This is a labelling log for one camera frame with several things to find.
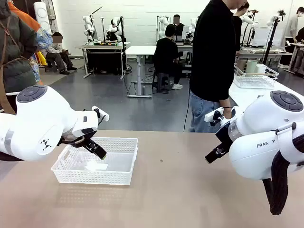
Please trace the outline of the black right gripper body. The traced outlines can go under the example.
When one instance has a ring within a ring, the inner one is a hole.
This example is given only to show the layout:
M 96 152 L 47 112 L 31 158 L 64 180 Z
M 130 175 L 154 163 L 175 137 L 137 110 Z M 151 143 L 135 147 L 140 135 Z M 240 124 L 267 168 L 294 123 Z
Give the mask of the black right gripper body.
M 221 125 L 220 129 L 215 134 L 215 136 L 219 139 L 222 145 L 231 145 L 233 143 L 228 134 L 229 126 L 230 120 L 227 120 L 226 123 Z

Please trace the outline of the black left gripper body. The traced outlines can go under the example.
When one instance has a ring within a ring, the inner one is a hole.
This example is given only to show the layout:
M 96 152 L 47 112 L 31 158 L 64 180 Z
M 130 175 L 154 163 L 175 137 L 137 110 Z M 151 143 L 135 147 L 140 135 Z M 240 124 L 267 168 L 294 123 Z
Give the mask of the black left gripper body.
M 61 144 L 72 145 L 73 147 L 85 147 L 89 146 L 93 141 L 91 138 L 95 135 L 96 131 L 92 131 L 82 136 L 74 136 L 71 132 L 69 134 L 61 136 L 58 146 Z

